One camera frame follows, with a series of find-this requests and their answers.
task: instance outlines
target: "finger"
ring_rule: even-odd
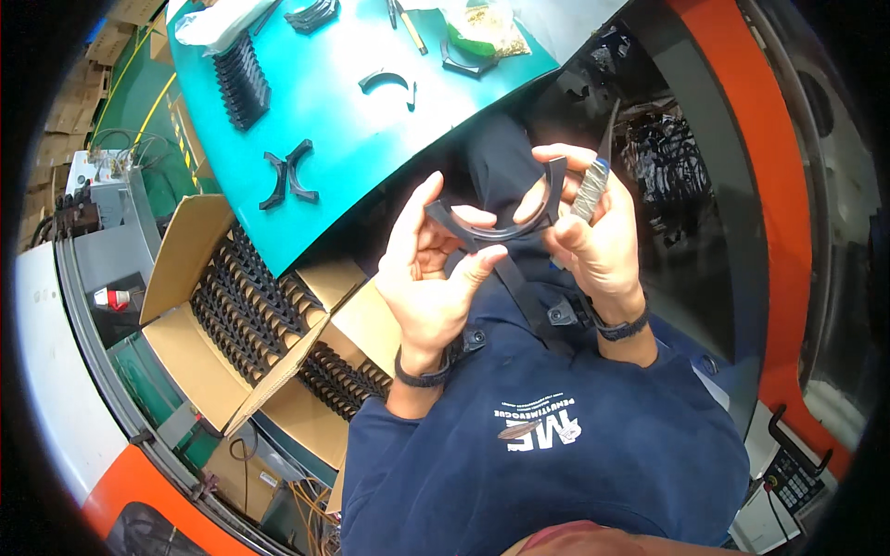
[[[439,249],[428,249],[417,254],[417,266],[420,267],[420,273],[424,275],[424,279],[431,273],[442,272],[447,260],[448,254]]]
[[[544,202],[546,186],[547,182],[544,176],[535,181],[535,184],[531,186],[531,189],[522,198],[522,202],[516,207],[516,212],[513,213],[513,222],[523,224],[538,212],[541,203]]]
[[[609,172],[609,178],[606,180],[606,190],[603,192],[610,194],[611,200],[616,201],[619,205],[633,204],[634,200],[630,197],[630,191],[627,190],[624,183],[618,179],[614,172]]]
[[[634,198],[630,196],[630,192],[624,183],[619,180],[614,173],[609,174],[606,181],[606,190],[600,197],[600,202],[594,207],[594,215],[590,221],[590,225],[594,226],[597,222],[611,211],[623,213],[626,217],[635,220],[634,217]]]
[[[569,214],[556,221],[553,234],[559,246],[571,251],[580,260],[590,261],[595,258],[590,226],[577,215]]]
[[[451,212],[459,220],[477,228],[491,228],[498,221],[497,216],[494,214],[481,211],[470,205],[452,206]]]
[[[495,264],[504,257],[504,246],[488,246],[478,253],[469,254],[457,263],[448,282],[456,289],[459,298],[469,303],[481,283],[494,270]]]
[[[575,197],[578,196],[579,187],[581,187],[581,176],[576,173],[565,174],[565,180],[562,182],[562,196],[560,199],[570,204],[575,202]]]
[[[441,172],[434,172],[414,189],[392,226],[389,244],[386,246],[386,257],[390,264],[409,266],[414,261],[417,256],[418,234],[426,219],[424,206],[432,203],[441,189]]]
[[[583,147],[575,147],[574,145],[566,145],[565,143],[535,147],[531,150],[531,155],[538,162],[547,162],[554,158],[566,157],[569,169],[575,172],[584,172],[596,160],[595,151]]]
[[[554,235],[553,228],[547,228],[541,233],[541,241],[544,248],[562,265],[565,269],[572,269],[574,260],[571,251],[561,246]]]
[[[561,201],[565,201],[565,203],[574,201],[575,197],[578,195],[578,187],[580,187],[580,185],[580,177],[572,173],[566,174],[565,180],[562,182],[562,194],[560,195]],[[541,204],[544,202],[545,191],[546,180],[542,177],[531,186],[531,189],[529,189],[525,194],[525,197],[522,198],[522,202],[516,207],[516,212],[513,214],[513,222],[524,224],[525,222],[528,222],[532,216],[537,214]]]

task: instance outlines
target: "green work surface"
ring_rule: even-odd
[[[213,59],[202,56],[205,48],[174,39],[176,21],[196,6],[186,4],[168,26],[177,80],[198,139],[232,210],[275,276],[420,150],[558,68],[523,30],[532,54],[505,58],[480,79],[446,71],[440,41],[447,32],[439,11],[409,13],[430,51],[421,56],[401,20],[398,29],[390,26],[384,0],[341,3],[335,20],[310,36],[298,35],[284,14],[310,3],[284,0],[259,36],[253,36],[257,22],[250,27],[271,88],[271,108],[244,133],[229,121]],[[401,85],[383,84],[362,93],[358,82],[381,68],[417,81],[413,112]],[[286,193],[280,205],[259,210],[276,181],[263,153],[283,160],[304,139],[314,143],[314,151],[300,161],[299,181],[318,191],[320,199],[313,204]]]

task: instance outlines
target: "navy blue sweatshirt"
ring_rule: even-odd
[[[486,346],[423,419],[368,399],[349,427],[346,556],[497,556],[542,528],[591,520],[720,544],[748,487],[732,419],[687,359],[648,368],[548,351],[503,288],[473,304]],[[498,433],[540,419],[519,439]]]

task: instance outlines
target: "black wristband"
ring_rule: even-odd
[[[438,386],[448,379],[450,370],[451,364],[447,358],[443,357],[439,362],[438,372],[420,376],[409,375],[405,372],[405,369],[401,368],[401,346],[399,346],[399,350],[395,352],[395,375],[401,382],[414,388],[432,388],[433,386]]]
[[[442,350],[439,370],[435,373],[412,376],[401,368],[401,346],[395,352],[395,375],[400,381],[414,388],[432,388],[448,380],[455,363],[471,353],[485,347],[485,333],[475,326],[464,326],[464,330]]]
[[[604,340],[607,342],[617,342],[618,340],[624,340],[634,334],[638,334],[643,330],[643,327],[649,323],[649,295],[643,292],[643,298],[646,300],[646,305],[643,308],[643,314],[640,315],[640,318],[630,323],[623,322],[618,326],[606,326],[599,314],[597,314],[596,309],[593,309],[594,325]]]

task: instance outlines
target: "open cardboard box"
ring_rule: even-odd
[[[371,359],[389,376],[395,376],[401,329],[373,279],[319,327],[317,341],[329,345],[353,368]],[[317,403],[307,403],[307,397]],[[302,384],[289,381],[269,398],[262,411],[323,462],[334,469],[343,468],[349,424],[317,401]]]
[[[281,409],[285,415],[327,413],[340,419],[290,379],[326,331],[329,313],[365,280],[364,273],[354,262],[342,260],[297,270],[327,313],[319,314],[315,323],[310,318],[310,333],[290,346],[290,351],[252,388],[214,345],[189,305],[217,242],[228,232],[234,218],[222,195],[182,199],[164,235],[146,288],[140,323],[150,324],[142,332],[191,403],[227,437],[279,390],[292,392],[287,395],[287,407]],[[306,422],[305,426],[312,427],[314,422]]]

